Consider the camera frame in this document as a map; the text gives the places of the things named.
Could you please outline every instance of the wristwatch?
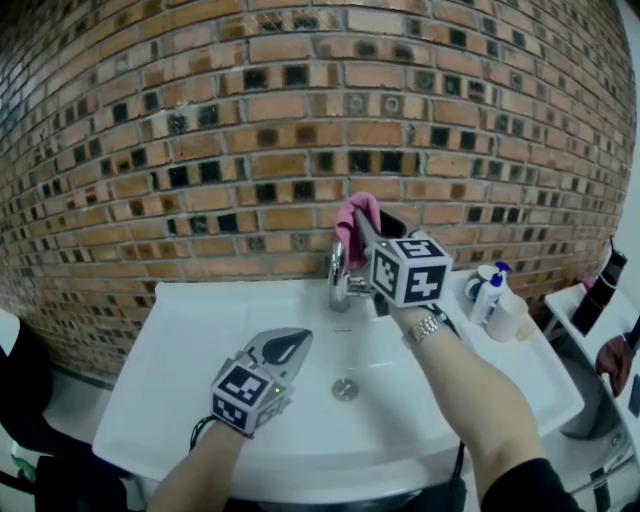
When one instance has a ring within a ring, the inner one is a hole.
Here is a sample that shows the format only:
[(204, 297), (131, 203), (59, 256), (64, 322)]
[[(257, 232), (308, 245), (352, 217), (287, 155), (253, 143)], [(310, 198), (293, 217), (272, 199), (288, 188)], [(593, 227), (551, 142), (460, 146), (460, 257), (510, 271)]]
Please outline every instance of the wristwatch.
[(443, 325), (444, 322), (436, 315), (429, 315), (423, 318), (420, 323), (414, 325), (407, 331), (407, 335), (405, 336), (407, 346), (413, 350), (425, 339), (438, 331)]

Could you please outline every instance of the pink towel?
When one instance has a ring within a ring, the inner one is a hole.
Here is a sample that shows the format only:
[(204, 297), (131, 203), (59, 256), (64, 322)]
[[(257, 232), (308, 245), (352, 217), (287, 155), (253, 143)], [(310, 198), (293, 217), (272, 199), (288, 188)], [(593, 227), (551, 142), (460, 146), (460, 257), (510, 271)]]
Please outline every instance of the pink towel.
[(378, 200), (366, 192), (358, 192), (347, 199), (338, 210), (336, 235), (344, 246), (345, 263), (349, 270), (362, 268), (364, 259), (364, 240), (356, 229), (354, 213), (364, 211), (373, 226), (380, 231), (380, 205)]

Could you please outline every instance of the black bottle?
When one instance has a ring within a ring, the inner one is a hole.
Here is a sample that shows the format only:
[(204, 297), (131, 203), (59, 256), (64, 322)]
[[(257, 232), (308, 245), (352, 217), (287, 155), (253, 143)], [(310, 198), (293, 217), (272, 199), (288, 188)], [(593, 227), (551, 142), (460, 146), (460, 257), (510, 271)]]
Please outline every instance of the black bottle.
[(618, 280), (622, 269), (627, 264), (627, 258), (620, 251), (616, 251), (611, 241), (611, 257), (607, 265), (604, 267), (596, 284), (587, 292), (582, 302), (571, 317), (571, 322), (583, 334), (589, 334), (589, 331), (600, 317), (600, 313), (605, 308), (611, 297), (616, 291)]

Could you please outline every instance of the soap dispenser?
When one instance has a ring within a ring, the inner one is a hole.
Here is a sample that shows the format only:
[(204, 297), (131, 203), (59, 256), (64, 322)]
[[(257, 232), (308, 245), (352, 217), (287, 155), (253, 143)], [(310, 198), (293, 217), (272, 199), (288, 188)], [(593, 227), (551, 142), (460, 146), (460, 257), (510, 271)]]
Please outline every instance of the soap dispenser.
[(511, 272), (511, 267), (503, 261), (496, 263), (496, 273), (489, 281), (486, 281), (478, 291), (478, 298), (473, 304), (469, 320), (474, 324), (482, 324), (492, 304), (495, 304), (507, 287), (507, 273)]

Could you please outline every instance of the person's right arm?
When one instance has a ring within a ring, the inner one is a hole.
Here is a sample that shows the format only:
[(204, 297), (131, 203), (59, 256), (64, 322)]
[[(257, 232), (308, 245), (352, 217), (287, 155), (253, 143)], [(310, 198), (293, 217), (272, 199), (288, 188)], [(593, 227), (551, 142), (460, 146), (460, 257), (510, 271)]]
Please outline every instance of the person's right arm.
[[(404, 334), (431, 315), (424, 308), (391, 314)], [(502, 372), (470, 352), (442, 326), (413, 349), (445, 419), (467, 446), (478, 501), (503, 474), (523, 462), (544, 458), (526, 399)]]

